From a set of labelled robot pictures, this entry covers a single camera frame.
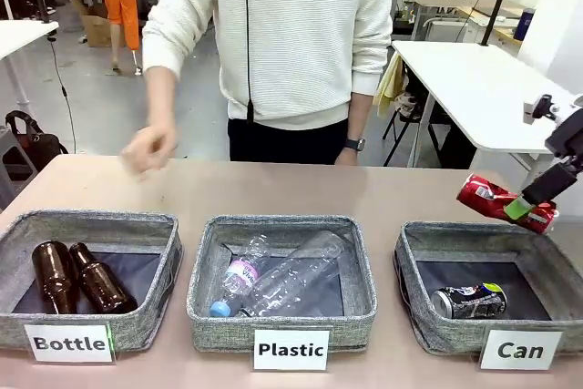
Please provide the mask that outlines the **person's right hand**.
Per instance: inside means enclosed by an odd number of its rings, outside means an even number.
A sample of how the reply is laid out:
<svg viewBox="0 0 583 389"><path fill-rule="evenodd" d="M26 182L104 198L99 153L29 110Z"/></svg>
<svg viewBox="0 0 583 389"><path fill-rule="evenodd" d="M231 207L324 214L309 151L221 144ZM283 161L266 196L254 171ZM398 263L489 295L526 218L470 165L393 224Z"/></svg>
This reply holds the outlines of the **person's right hand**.
<svg viewBox="0 0 583 389"><path fill-rule="evenodd" d="M173 124L155 124L139 130L122 150L124 163L135 174L163 169L177 146Z"/></svg>

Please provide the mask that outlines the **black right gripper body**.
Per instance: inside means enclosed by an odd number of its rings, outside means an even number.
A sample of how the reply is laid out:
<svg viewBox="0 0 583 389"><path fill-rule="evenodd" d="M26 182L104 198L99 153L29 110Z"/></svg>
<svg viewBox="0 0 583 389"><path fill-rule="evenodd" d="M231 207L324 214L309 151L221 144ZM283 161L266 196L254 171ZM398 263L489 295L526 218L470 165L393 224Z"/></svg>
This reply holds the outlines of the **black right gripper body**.
<svg viewBox="0 0 583 389"><path fill-rule="evenodd" d="M545 146L556 158L582 160L582 112L579 108L568 116L554 116L555 129Z"/></svg>

